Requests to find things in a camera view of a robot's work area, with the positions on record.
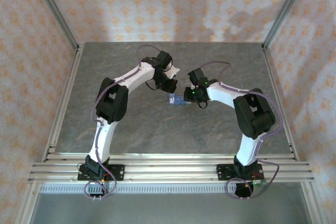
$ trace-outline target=white arm casing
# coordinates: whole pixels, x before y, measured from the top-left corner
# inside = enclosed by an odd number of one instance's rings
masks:
[[[138,67],[132,69],[131,71],[129,71],[128,73],[124,74],[121,77],[115,78],[114,80],[115,81],[123,80],[125,77],[136,72],[137,69]],[[178,68],[174,68],[172,66],[169,71],[165,72],[165,74],[167,75],[169,79],[172,79],[177,74],[178,71],[179,71]],[[138,86],[140,86],[146,81],[151,80],[154,76],[154,72],[155,72],[155,69],[152,67],[152,65],[146,62],[142,62],[140,71],[136,75],[128,78],[127,80],[121,81],[118,84],[120,86],[126,86],[129,89],[128,93],[130,94]],[[98,118],[98,120],[103,122],[103,127],[98,137],[98,155],[99,155],[101,162],[103,163],[109,158],[110,145],[111,145],[114,129],[116,128],[118,122],[112,122],[111,124],[108,124],[107,121],[103,118]],[[93,146],[89,153],[91,159],[93,159],[96,162],[98,162],[98,160],[96,156],[95,144],[96,144],[96,137],[98,134],[99,127],[100,127],[100,123],[97,123],[96,134],[94,136],[95,140],[93,142]]]
[[[222,88],[218,82],[215,82],[213,84],[211,84],[208,88],[207,88],[207,93],[209,98],[212,101],[219,101],[222,102],[224,104],[229,105],[232,108],[235,108],[234,104],[233,104],[233,100],[239,96],[242,96],[244,94],[240,94],[234,91],[230,91],[227,89]],[[262,137],[265,133],[259,135],[256,139],[252,139],[250,137],[247,137],[243,134],[243,137],[241,138],[242,141],[240,143],[240,148],[239,151],[237,153],[237,159],[239,160],[239,162],[244,165],[250,165],[252,164],[256,159],[254,158],[254,152],[255,149],[257,147],[257,144],[260,140],[260,137]]]

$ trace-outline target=enclosure wall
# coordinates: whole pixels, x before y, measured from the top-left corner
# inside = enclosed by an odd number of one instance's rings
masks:
[[[285,0],[55,0],[79,43],[262,42]]]
[[[74,53],[44,0],[0,0],[0,16],[0,222],[13,223]]]
[[[297,0],[270,52],[302,160],[336,223],[336,0]]]

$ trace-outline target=blue object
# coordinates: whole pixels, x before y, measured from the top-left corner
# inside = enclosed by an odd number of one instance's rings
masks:
[[[169,104],[185,105],[191,102],[184,101],[182,95],[169,94]]]

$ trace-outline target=gray floor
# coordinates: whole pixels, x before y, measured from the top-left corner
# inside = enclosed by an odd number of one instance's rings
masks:
[[[90,122],[101,81],[115,78],[137,65],[140,42],[86,43],[80,60],[56,152],[90,151],[96,125]],[[225,60],[232,63],[221,80],[242,89],[261,88],[275,98],[260,44],[251,43],[170,43],[153,45],[170,53],[177,74],[176,94],[190,86],[187,73],[205,62]],[[156,57],[154,49],[144,48],[141,57]],[[223,65],[204,68],[205,75],[217,78]],[[111,153],[223,153],[238,151],[242,134],[235,111],[221,103],[210,102],[202,110],[197,104],[170,105],[168,94],[152,91],[145,84],[130,94],[128,111],[118,124]],[[260,153],[290,153],[284,130],[268,139]]]
[[[274,183],[260,197],[225,194],[114,194],[93,202],[83,194],[40,194],[31,224],[311,223],[300,183]]]

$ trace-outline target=floral wall pattern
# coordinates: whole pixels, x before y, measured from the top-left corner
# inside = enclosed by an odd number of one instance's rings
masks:
[[[336,223],[336,0],[297,0],[271,45],[296,147]]]
[[[0,0],[0,216],[13,223],[73,56],[44,0]]]
[[[262,42],[285,0],[55,0],[77,42]]]

